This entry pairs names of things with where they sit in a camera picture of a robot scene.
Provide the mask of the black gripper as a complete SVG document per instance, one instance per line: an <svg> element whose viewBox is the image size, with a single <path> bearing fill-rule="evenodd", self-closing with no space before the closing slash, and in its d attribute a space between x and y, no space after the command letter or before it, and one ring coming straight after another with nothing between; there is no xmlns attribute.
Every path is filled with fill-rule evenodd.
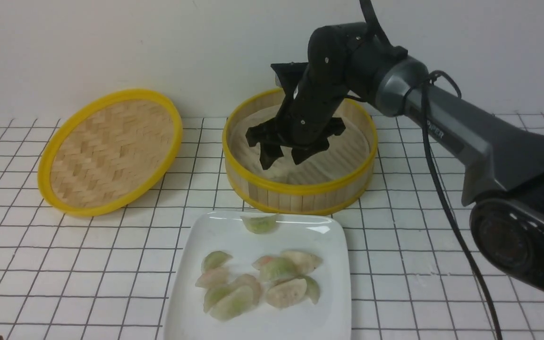
<svg viewBox="0 0 544 340"><path fill-rule="evenodd" d="M307 62L271 64L285 97L274 118L249 127L246 140L250 147L260 144L259 161L268 170L283 157L281 146L291 149L295 164L330 147L328 138L340 136L345 123L334 116L348 94L339 80L325 79Z"/></svg>

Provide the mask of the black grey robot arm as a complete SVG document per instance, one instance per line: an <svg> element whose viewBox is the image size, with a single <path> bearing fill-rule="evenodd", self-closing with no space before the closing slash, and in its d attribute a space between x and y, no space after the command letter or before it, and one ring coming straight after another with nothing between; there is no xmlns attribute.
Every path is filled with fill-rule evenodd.
<svg viewBox="0 0 544 340"><path fill-rule="evenodd" d="M330 146L345 130L333 118L352 91L387 117L404 115L465 167L461 202L473 205L470 230L497 269L544 292L544 135L522 130L433 84L408 51L389 43L378 24L317 28L308 62L272 64L285 99L276 116L249 127L268 169L291 148L296 164Z"/></svg>

